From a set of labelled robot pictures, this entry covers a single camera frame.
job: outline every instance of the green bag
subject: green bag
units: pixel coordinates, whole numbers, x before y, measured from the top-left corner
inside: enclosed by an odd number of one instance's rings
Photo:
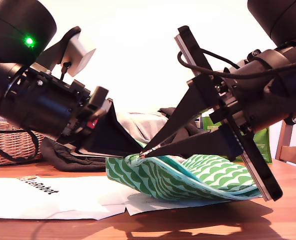
[[[182,164],[168,156],[108,157],[109,179],[163,200],[249,200],[260,192],[247,168],[217,155],[193,155]]]
[[[216,124],[213,124],[213,122],[209,116],[203,116],[202,121],[203,121],[203,129],[204,130],[215,129],[221,125],[221,123],[219,123],[219,122]],[[259,132],[256,132],[254,134],[253,140],[256,143],[256,145],[257,145],[259,151],[261,152],[261,155],[263,156],[266,163],[271,164],[272,159],[271,159],[270,146],[269,146],[269,128],[266,128],[266,129],[263,129]],[[235,162],[242,162],[241,157],[238,156],[236,158]]]

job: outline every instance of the wicker basket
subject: wicker basket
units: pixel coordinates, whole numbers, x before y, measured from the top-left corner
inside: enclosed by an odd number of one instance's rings
[[[17,130],[16,127],[10,125],[6,121],[0,121],[0,130]],[[41,143],[43,136],[37,132],[33,132]],[[0,134],[0,149],[11,155],[14,158],[23,157],[27,158],[32,156],[35,152],[34,144],[30,135],[27,132],[21,133],[3,133]],[[40,158],[40,150],[35,159]],[[15,164],[16,162],[10,161],[0,156],[0,165]]]

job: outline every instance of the wooden table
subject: wooden table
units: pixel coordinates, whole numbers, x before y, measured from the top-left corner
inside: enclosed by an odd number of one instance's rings
[[[134,216],[125,212],[99,221],[0,219],[0,240],[296,240],[296,167],[276,160],[270,167],[283,190],[276,202],[258,198]],[[0,177],[9,178],[104,174],[60,172],[46,162],[0,167]]]

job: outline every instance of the white paper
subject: white paper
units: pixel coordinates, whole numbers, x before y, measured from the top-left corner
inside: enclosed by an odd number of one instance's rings
[[[125,189],[121,193],[126,208],[130,216],[155,210],[164,209],[181,209],[188,207],[200,207],[211,204],[224,203],[228,200],[213,201],[213,200],[160,200],[154,197],[143,194],[134,189]]]
[[[16,179],[0,177],[0,218],[96,219],[129,214],[197,207],[223,201],[159,200],[106,176]]]
[[[124,213],[123,186],[105,176],[33,180],[58,191],[50,194],[16,178],[0,178],[0,218],[103,219]]]

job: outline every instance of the green led light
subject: green led light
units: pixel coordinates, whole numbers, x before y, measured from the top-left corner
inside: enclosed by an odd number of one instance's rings
[[[34,45],[35,45],[35,41],[34,41],[34,39],[31,37],[31,36],[26,36],[25,38],[24,38],[24,44],[28,47],[28,48],[30,48],[30,49],[33,49],[34,48]]]
[[[26,43],[29,44],[29,45],[33,44],[33,40],[32,40],[32,38],[28,37],[28,38],[26,39]]]

